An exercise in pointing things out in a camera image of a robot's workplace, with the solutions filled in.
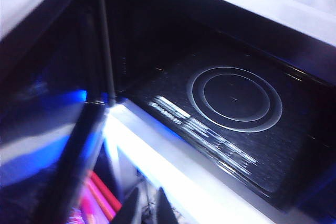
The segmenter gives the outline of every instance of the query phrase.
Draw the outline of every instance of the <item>pink object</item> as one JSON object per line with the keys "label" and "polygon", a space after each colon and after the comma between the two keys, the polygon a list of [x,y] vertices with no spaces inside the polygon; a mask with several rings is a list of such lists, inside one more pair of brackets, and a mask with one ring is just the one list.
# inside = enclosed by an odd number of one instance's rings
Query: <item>pink object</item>
{"label": "pink object", "polygon": [[82,191],[81,209],[85,224],[108,224],[109,220],[100,209],[88,187]]}
{"label": "pink object", "polygon": [[105,214],[106,218],[111,221],[114,216],[116,216],[115,211],[111,207],[111,205],[107,202],[107,200],[104,198],[100,190],[96,187],[96,185],[93,183],[91,179],[87,179],[86,182],[90,192],[94,196],[95,200],[97,201],[100,209]]}

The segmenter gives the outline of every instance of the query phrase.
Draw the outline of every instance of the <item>red object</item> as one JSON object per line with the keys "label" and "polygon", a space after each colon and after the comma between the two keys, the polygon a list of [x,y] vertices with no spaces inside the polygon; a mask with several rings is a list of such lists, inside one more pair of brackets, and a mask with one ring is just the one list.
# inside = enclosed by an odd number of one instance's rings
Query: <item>red object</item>
{"label": "red object", "polygon": [[111,193],[111,191],[107,188],[104,182],[101,181],[101,179],[98,177],[98,175],[94,171],[91,172],[91,179],[94,182],[94,184],[98,187],[98,189],[101,191],[101,193],[104,195],[106,200],[109,202],[113,210],[115,212],[118,212],[121,208],[120,202]]}
{"label": "red object", "polygon": [[106,218],[109,221],[111,221],[113,217],[116,215],[115,211],[112,209],[110,204],[107,202],[107,200],[104,198],[104,196],[101,194],[101,192],[91,179],[87,180],[87,187],[94,196],[95,200],[97,201],[99,207],[103,211]]}

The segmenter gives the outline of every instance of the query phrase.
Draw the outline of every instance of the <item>concentric circle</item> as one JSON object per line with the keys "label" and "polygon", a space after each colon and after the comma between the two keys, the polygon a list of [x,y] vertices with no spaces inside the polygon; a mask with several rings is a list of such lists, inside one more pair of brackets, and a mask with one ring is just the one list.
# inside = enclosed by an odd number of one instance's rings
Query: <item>concentric circle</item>
{"label": "concentric circle", "polygon": [[276,90],[256,74],[235,67],[196,74],[188,85],[188,96],[203,117],[233,131],[264,131],[282,114]]}

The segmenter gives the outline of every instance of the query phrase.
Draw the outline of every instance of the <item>induction cooktop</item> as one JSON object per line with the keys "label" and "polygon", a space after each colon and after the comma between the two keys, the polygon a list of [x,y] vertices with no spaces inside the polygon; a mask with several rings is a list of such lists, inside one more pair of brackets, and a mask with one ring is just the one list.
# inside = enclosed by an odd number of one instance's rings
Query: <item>induction cooktop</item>
{"label": "induction cooktop", "polygon": [[210,43],[127,96],[253,190],[285,198],[329,148],[324,89],[286,64]]}

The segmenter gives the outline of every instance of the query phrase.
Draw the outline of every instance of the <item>glossy black surface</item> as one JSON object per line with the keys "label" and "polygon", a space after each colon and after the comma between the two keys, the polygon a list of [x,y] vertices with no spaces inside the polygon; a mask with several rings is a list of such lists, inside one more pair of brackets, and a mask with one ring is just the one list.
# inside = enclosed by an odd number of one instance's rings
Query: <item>glossy black surface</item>
{"label": "glossy black surface", "polygon": [[196,111],[224,128],[259,132],[282,114],[277,91],[260,76],[236,67],[210,67],[191,77],[187,87]]}
{"label": "glossy black surface", "polygon": [[[235,170],[234,176],[267,201],[277,207],[288,209],[296,204],[299,195],[335,162],[335,143],[330,138],[335,134],[334,88],[315,82],[300,71],[292,72],[286,65],[273,62],[256,51],[247,51],[247,48],[242,50],[243,48],[242,45],[235,46],[230,43],[230,40],[211,37],[209,40],[204,40],[201,45],[198,44],[188,52],[180,54],[183,59],[178,63],[163,71],[157,71],[147,82],[142,82],[129,90],[128,97],[205,155],[229,165]],[[228,127],[220,125],[218,120],[211,121],[197,111],[188,96],[190,82],[195,79],[195,74],[216,66],[245,69],[267,81],[281,98],[280,120],[269,129],[239,132],[227,129]],[[249,89],[245,91],[237,89],[237,91],[238,93],[235,92],[234,95],[243,92],[245,96],[250,97]],[[208,137],[206,141],[210,145],[215,145],[218,150],[230,157],[228,163],[218,152],[207,148],[207,145],[200,143],[193,134],[185,130],[184,126],[188,124],[188,119],[177,118],[182,122],[180,123],[154,107],[152,102],[162,104],[156,98],[158,95],[173,102],[256,162],[248,162],[247,158],[242,158],[244,154],[232,152],[227,143],[218,145],[216,138]],[[213,89],[211,95],[212,99],[215,99],[217,96],[226,96],[226,93],[218,88]],[[271,107],[276,107],[274,102],[270,104]]]}
{"label": "glossy black surface", "polygon": [[121,92],[161,68],[175,51],[202,35],[198,25],[154,0],[106,0],[116,90]]}
{"label": "glossy black surface", "polygon": [[172,206],[162,188],[159,189],[156,196],[155,217],[157,224],[178,224]]}
{"label": "glossy black surface", "polygon": [[141,223],[140,191],[136,187],[125,200],[120,211],[110,224],[139,224]]}
{"label": "glossy black surface", "polygon": [[0,42],[1,223],[62,223],[92,168],[107,98],[97,3],[45,0]]}

